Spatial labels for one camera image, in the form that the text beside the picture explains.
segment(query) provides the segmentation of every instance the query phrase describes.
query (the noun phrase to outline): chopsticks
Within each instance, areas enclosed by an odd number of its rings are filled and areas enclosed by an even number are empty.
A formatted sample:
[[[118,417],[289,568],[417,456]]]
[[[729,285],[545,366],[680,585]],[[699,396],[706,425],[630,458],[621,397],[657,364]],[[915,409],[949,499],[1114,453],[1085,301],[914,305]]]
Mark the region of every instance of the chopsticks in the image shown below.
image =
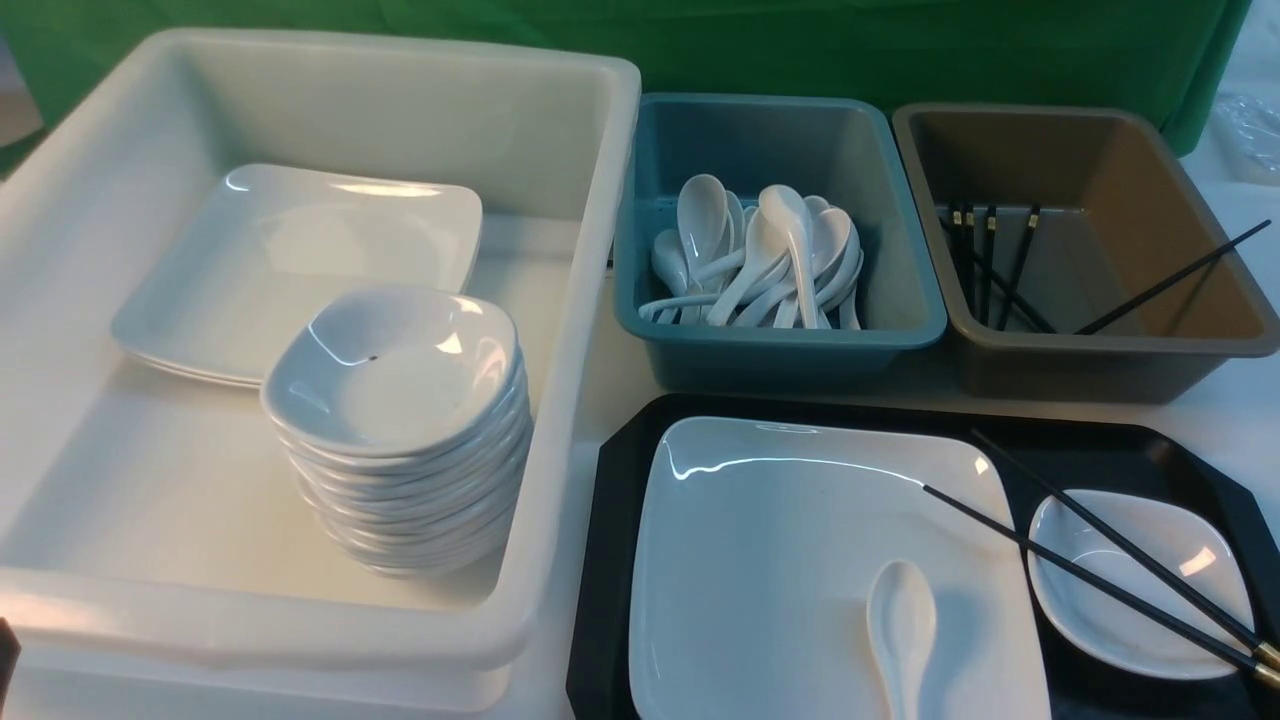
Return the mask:
[[[1226,255],[1228,252],[1235,250],[1236,245],[1240,245],[1245,240],[1249,240],[1251,237],[1253,237],[1254,234],[1257,234],[1258,232],[1261,232],[1263,228],[1266,228],[1270,224],[1271,224],[1270,219],[1262,220],[1261,223],[1258,223],[1258,224],[1253,225],[1252,228],[1244,231],[1240,234],[1240,237],[1236,237],[1235,240],[1233,240],[1231,242],[1228,242],[1226,245],[1217,246],[1217,249],[1215,249],[1213,251],[1211,251],[1211,252],[1208,252],[1206,255],[1202,255],[1199,260],[1196,260],[1190,265],[1187,265],[1181,270],[1178,270],[1176,273],[1169,275],[1167,278],[1160,281],[1158,283],[1148,287],[1143,292],[1133,296],[1126,302],[1123,302],[1120,306],[1117,306],[1115,310],[1111,310],[1106,315],[1102,315],[1097,320],[1093,320],[1088,325],[1084,325],[1083,328],[1075,331],[1075,334],[1093,334],[1093,333],[1101,331],[1102,328],[1110,325],[1111,323],[1119,320],[1120,318],[1124,318],[1129,313],[1133,313],[1143,302],[1151,300],[1152,297],[1156,297],[1161,292],[1165,292],[1166,290],[1169,290],[1169,288],[1174,287],[1175,284],[1178,284],[1179,282],[1181,282],[1187,275],[1194,273],[1196,270],[1203,268],[1204,265],[1208,265],[1213,260],[1217,260],[1219,258],[1221,258],[1221,256]]]
[[[1027,217],[1027,227],[1023,229],[1023,240],[1018,243],[1018,256],[1014,259],[1014,275],[1009,278],[1010,293],[1018,292],[1018,283],[1023,281],[1023,269],[1027,268],[1027,256],[1032,250],[1032,238],[1036,237],[1036,228],[1039,225],[1039,202],[1032,205],[1032,214]],[[1005,300],[1005,306],[1000,310],[1000,320],[996,329],[1004,331],[1009,325],[1009,310],[1012,306]]]
[[[965,255],[968,255],[969,258],[975,258],[978,255],[978,250],[973,246],[973,205],[968,202],[964,206],[964,232],[961,233],[960,237]],[[965,299],[969,301],[969,314],[973,314],[978,309],[977,293],[974,292],[974,286],[973,286],[973,278],[974,278],[973,263],[965,264],[965,268],[968,268],[966,270],[968,279],[965,282]]]
[[[978,297],[978,322],[991,324],[991,274],[996,272],[996,206],[987,206],[986,232],[982,234],[982,295]]]
[[[969,311],[973,313],[973,243],[965,245],[964,209],[950,206],[951,228],[951,264],[956,269],[960,279],[960,292],[964,295]]]
[[[1139,565],[1142,565],[1143,568],[1146,568],[1147,571],[1149,571],[1152,575],[1156,575],[1157,578],[1160,578],[1166,585],[1169,585],[1170,589],[1172,589],[1179,596],[1181,596],[1183,600],[1185,600],[1187,602],[1192,603],[1192,606],[1194,606],[1197,610],[1199,610],[1201,612],[1203,612],[1208,619],[1213,620],[1217,625],[1220,625],[1224,630],[1226,630],[1233,638],[1238,639],[1242,644],[1244,644],[1245,647],[1248,647],[1251,650],[1251,652],[1253,653],[1254,657],[1260,659],[1266,665],[1270,665],[1272,667],[1280,667],[1280,652],[1277,652],[1276,648],[1274,646],[1271,646],[1271,643],[1268,643],[1265,639],[1262,639],[1257,633],[1254,633],[1253,630],[1251,630],[1249,628],[1247,628],[1243,623],[1240,623],[1239,620],[1236,620],[1235,618],[1233,618],[1229,612],[1226,612],[1225,610],[1222,610],[1221,607],[1219,607],[1216,603],[1213,603],[1213,601],[1211,601],[1210,598],[1207,598],[1203,594],[1201,594],[1199,591],[1197,591],[1196,588],[1193,588],[1192,585],[1189,585],[1185,580],[1183,580],[1181,578],[1179,578],[1178,575],[1175,575],[1171,570],[1169,570],[1167,568],[1165,568],[1164,565],[1161,565],[1160,562],[1157,562],[1152,556],[1147,555],[1142,548],[1139,548],[1132,541],[1129,541],[1129,538],[1126,538],[1123,534],[1120,534],[1119,532],[1116,532],[1115,528],[1112,528],[1106,521],[1103,521],[1101,518],[1098,518],[1097,515],[1094,515],[1093,512],[1091,512],[1089,509],[1087,509],[1083,505],[1080,505],[1079,502],[1076,502],[1071,496],[1069,496],[1065,492],[1062,492],[1057,486],[1055,486],[1053,483],[1051,483],[1043,475],[1041,475],[1036,470],[1032,470],[1030,468],[1028,468],[1024,462],[1021,462],[1020,460],[1018,460],[1016,457],[1014,457],[1007,450],[1005,450],[1005,448],[1000,447],[998,445],[996,445],[986,434],[983,434],[982,432],[979,432],[977,429],[970,430],[970,434],[973,434],[974,438],[977,438],[983,446],[986,446],[986,448],[995,451],[996,455],[998,455],[1002,460],[1005,460],[1006,462],[1009,462],[1009,465],[1014,466],[1018,471],[1023,473],[1024,475],[1027,475],[1028,478],[1030,478],[1032,480],[1034,480],[1038,486],[1041,486],[1042,488],[1044,488],[1046,491],[1048,491],[1048,493],[1052,495],[1055,500],[1057,500],[1062,505],[1070,507],[1071,511],[1074,511],[1076,515],[1079,515],[1080,518],[1083,518],[1084,521],[1087,521],[1096,530],[1098,530],[1098,533],[1102,534],[1102,537],[1105,537],[1108,541],[1114,542],[1116,544],[1116,547],[1119,547],[1120,550],[1123,550],[1126,553],[1129,553],[1130,557],[1133,557]],[[1039,551],[1036,551],[1036,553],[1041,555],[1042,557],[1044,557],[1044,555],[1041,553]],[[1071,573],[1075,574],[1076,577],[1080,577],[1079,574],[1076,574],[1074,571],[1071,571]],[[1100,588],[1100,589],[1103,589],[1103,592],[1108,592],[1105,588]],[[1108,592],[1108,594],[1112,594],[1112,597],[1115,597],[1114,593]],[[1126,602],[1126,605],[1129,605],[1130,607],[1134,607],[1134,610],[1138,610],[1139,612],[1143,612],[1143,615],[1147,615],[1148,618],[1151,616],[1149,612],[1146,612],[1146,611],[1143,611],[1143,610],[1133,606],[1132,603]],[[1183,637],[1187,637],[1184,633],[1179,633],[1179,634],[1181,634]],[[1189,639],[1192,642],[1196,642],[1196,639],[1193,639],[1193,638],[1187,638],[1187,639]],[[1204,650],[1208,650],[1210,652],[1213,652],[1215,655],[1219,655],[1219,657],[1222,657],[1220,653],[1215,652],[1213,650],[1210,650],[1210,648],[1204,648]],[[1239,651],[1234,651],[1234,648],[1230,648],[1230,650],[1233,650],[1233,652],[1239,653]],[[1234,664],[1234,661],[1230,660],[1230,659],[1222,657],[1222,660],[1226,660],[1228,662],[1233,662]],[[1274,674],[1276,675],[1277,679],[1280,679],[1280,673],[1274,673]],[[1280,688],[1280,684],[1275,684],[1274,687]]]
[[[1179,620],[1178,618],[1174,618],[1169,612],[1165,612],[1164,610],[1156,607],[1155,605],[1151,605],[1146,600],[1142,600],[1140,597],[1111,583],[1110,580],[1094,575],[1089,570],[1085,570],[1084,568],[1076,565],[1075,562],[1068,560],[1066,557],[1062,557],[1061,555],[1039,544],[1038,542],[1028,537],[1024,537],[1018,532],[1011,530],[1010,528],[1006,528],[1005,525],[992,520],[991,518],[983,515],[982,512],[974,510],[973,507],[969,507],[968,505],[948,496],[947,493],[924,483],[922,483],[920,487],[928,495],[941,500],[942,502],[946,502],[951,507],[955,507],[960,512],[964,512],[965,515],[982,523],[987,528],[1014,541],[1023,550],[1034,552],[1036,555],[1061,568],[1066,573],[1075,575],[1080,580],[1093,585],[1094,588],[1107,593],[1115,600],[1128,605],[1130,609],[1146,615],[1157,624],[1165,626],[1165,629],[1170,630],[1171,633],[1185,638],[1187,641],[1194,643],[1206,652],[1217,656],[1222,661],[1229,662],[1239,667],[1240,670],[1252,674],[1254,678],[1270,685],[1271,688],[1280,689],[1280,671],[1268,667],[1265,662],[1254,660],[1244,655],[1243,652],[1235,650],[1234,647],[1226,644],[1225,642],[1204,633],[1199,628],[1196,628],[1183,620]]]
[[[987,260],[986,260],[984,256],[978,255],[977,251],[972,251],[970,255],[973,256],[973,261],[974,263],[978,263],[979,265],[986,266]],[[1042,333],[1056,333],[1057,332],[1053,328],[1053,325],[1051,325],[1050,322],[1044,319],[1044,315],[1041,315],[1036,310],[1036,307],[1032,306],[1030,302],[1027,302],[1027,300],[1021,295],[1018,295],[1018,292],[1012,288],[1012,286],[1010,286],[1009,281],[1006,281],[1005,278],[1000,277],[1000,273],[997,273],[995,270],[991,270],[987,274],[987,278],[992,283],[995,283],[995,286],[997,288],[1000,288],[1000,292],[1005,293],[1005,304],[1006,304],[1006,306],[1011,302],[1015,307],[1018,307],[1019,310],[1021,310],[1023,315],[1027,316],[1027,322],[1030,323],[1030,325],[1033,328],[1036,328],[1037,331],[1039,331]]]

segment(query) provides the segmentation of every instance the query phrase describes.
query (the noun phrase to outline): white plastic tub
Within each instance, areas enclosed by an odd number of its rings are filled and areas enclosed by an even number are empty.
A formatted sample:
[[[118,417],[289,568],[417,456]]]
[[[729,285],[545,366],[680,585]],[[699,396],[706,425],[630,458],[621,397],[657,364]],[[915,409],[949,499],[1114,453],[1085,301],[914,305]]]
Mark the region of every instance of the white plastic tub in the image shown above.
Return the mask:
[[[550,570],[639,86],[623,60],[326,33],[170,31],[129,55],[0,191],[0,615],[24,660],[495,702]],[[252,391],[111,342],[212,183],[255,161],[480,193],[467,292],[515,316],[536,406],[500,556],[431,582],[364,571]]]

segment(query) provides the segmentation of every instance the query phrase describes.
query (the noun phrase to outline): green backdrop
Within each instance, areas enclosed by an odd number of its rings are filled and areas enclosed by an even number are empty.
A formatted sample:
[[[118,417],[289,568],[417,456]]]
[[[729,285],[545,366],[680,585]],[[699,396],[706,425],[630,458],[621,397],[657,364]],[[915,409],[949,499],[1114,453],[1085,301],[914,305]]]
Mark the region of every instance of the green backdrop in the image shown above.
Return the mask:
[[[270,27],[620,55],[646,91],[1103,105],[1190,151],[1249,0],[0,0],[50,124],[146,36]]]

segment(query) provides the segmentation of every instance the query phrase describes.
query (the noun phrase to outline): ceramic spoon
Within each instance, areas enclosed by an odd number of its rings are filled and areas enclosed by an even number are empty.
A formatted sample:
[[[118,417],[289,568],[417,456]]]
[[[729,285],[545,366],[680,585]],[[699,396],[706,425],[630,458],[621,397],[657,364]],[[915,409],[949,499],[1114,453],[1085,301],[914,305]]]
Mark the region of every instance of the ceramic spoon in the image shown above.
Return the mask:
[[[724,192],[730,196],[728,214],[730,223],[732,223],[733,200],[737,200],[737,196],[727,190]],[[699,268],[698,272],[694,273],[694,279],[698,282],[708,281],[716,275],[723,275],[730,270],[742,266],[742,263],[746,260],[746,254],[742,250],[742,246],[746,245],[746,227],[751,223],[751,218],[754,218],[758,211],[759,209],[754,205],[742,210],[741,223],[739,224],[741,232],[736,234],[735,242],[728,247],[728,252]]]
[[[737,199],[737,195],[735,195],[733,191],[726,190],[724,204],[728,208],[728,222],[724,223],[724,240],[721,241],[719,250],[726,256],[739,256],[742,255],[742,246],[746,245],[746,219],[742,211],[742,201]],[[709,265],[714,265],[722,259],[723,258],[712,260],[707,265],[703,265],[703,268],[705,269]],[[737,263],[735,268],[740,268],[741,265],[741,263]],[[721,272],[705,275],[700,282],[705,290],[710,292],[721,292],[724,290],[724,286],[730,282],[730,279],[727,273]]]
[[[771,184],[760,191],[760,214],[768,222],[769,234],[781,234],[791,246],[791,272],[796,278],[796,302],[804,327],[818,327],[817,291],[813,287],[810,236],[813,219],[800,193],[785,184]]]
[[[863,272],[863,261],[865,260],[865,252],[863,252],[861,242],[858,238],[858,229],[851,228],[849,234],[849,249],[846,252],[856,252],[858,263],[854,266],[854,272],[849,275],[847,287],[842,292],[837,292],[831,297],[823,297],[822,292],[818,293],[818,302],[822,309],[832,310],[840,307],[840,327],[847,329],[861,329],[858,322],[858,278]]]
[[[823,310],[835,309],[845,299],[854,281],[858,279],[858,273],[861,270],[863,254],[861,242],[858,240],[858,228],[854,227],[854,222],[849,218],[847,213],[838,208],[832,208],[832,210],[844,215],[841,223],[846,223],[849,227],[849,242],[845,243],[845,256],[840,259],[836,274],[818,291],[817,301],[818,305],[822,305]]]
[[[884,565],[867,598],[867,632],[893,720],[919,720],[920,684],[937,626],[924,573],[906,560]]]
[[[818,195],[809,195],[804,199],[804,206],[806,210],[809,210],[809,217],[817,219],[818,215],[820,215],[824,210],[831,208],[831,204],[827,202],[826,197],[820,197]],[[827,272],[835,273],[835,269],[832,268],[828,269]],[[823,283],[822,273],[814,270],[813,274],[815,278],[818,278],[817,281],[814,281],[814,286],[822,287]],[[791,283],[791,293],[795,295],[795,283]],[[773,327],[794,328],[796,324],[796,313],[797,313],[797,305],[795,297],[787,297],[782,300],[782,304],[778,305],[777,313],[773,314]],[[831,323],[827,322],[827,315],[824,313],[818,313],[818,327],[823,329],[831,328]]]
[[[847,219],[849,215],[845,215],[844,210],[838,209],[828,209],[817,217],[817,222],[813,224],[813,273],[817,277],[823,277],[832,272],[844,260],[845,246],[849,242]],[[794,295],[795,291],[796,286],[792,281],[773,286],[768,292],[748,305],[733,320],[733,324],[751,328],[759,325],[760,320],[769,314],[769,310],[774,305]],[[794,310],[791,313],[794,322]]]
[[[787,256],[788,243],[786,236],[769,227],[760,211],[751,217],[751,223],[746,227],[746,246],[742,250],[742,269],[707,311],[704,319],[708,325],[723,325],[728,322],[730,313],[742,301],[746,291]]]
[[[709,263],[724,238],[728,223],[728,200],[724,186],[714,176],[689,178],[676,200],[676,228],[685,249],[685,263],[698,270]],[[699,290],[696,281],[690,284]]]
[[[653,250],[649,252],[649,265],[658,279],[671,291],[672,297],[689,295],[689,265],[685,264],[685,251],[680,246],[680,233],[673,229],[658,233],[658,237],[653,240]],[[676,313],[678,310],[675,307],[667,309],[658,316],[657,322],[660,324],[671,323]],[[696,313],[686,313],[681,318],[681,324],[696,322]]]
[[[791,272],[791,259],[783,254],[782,261],[774,265],[768,273],[765,273],[763,278],[756,281],[755,284],[753,284],[746,291],[746,295],[744,295],[741,300],[737,301],[737,304],[742,305],[745,302],[754,302],[755,299],[764,295],[765,292],[769,291],[769,288],[782,282],[783,278],[787,277],[788,272]],[[640,316],[643,319],[652,320],[654,314],[666,313],[673,307],[696,307],[696,306],[714,305],[717,301],[719,301],[721,295],[723,293],[705,292],[701,295],[686,295],[684,297],[667,297],[663,300],[653,300],[650,302],[645,302],[644,305],[641,305],[637,311],[640,313]]]

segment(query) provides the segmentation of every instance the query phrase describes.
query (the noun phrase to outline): stack of white bowls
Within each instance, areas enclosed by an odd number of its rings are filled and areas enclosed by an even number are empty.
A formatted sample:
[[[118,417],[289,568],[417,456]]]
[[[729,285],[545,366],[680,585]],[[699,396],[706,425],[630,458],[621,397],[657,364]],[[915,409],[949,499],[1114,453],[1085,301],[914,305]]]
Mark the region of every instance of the stack of white bowls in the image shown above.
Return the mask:
[[[261,398],[303,500],[366,568],[442,574],[506,542],[534,423],[500,307],[351,292],[294,338]]]

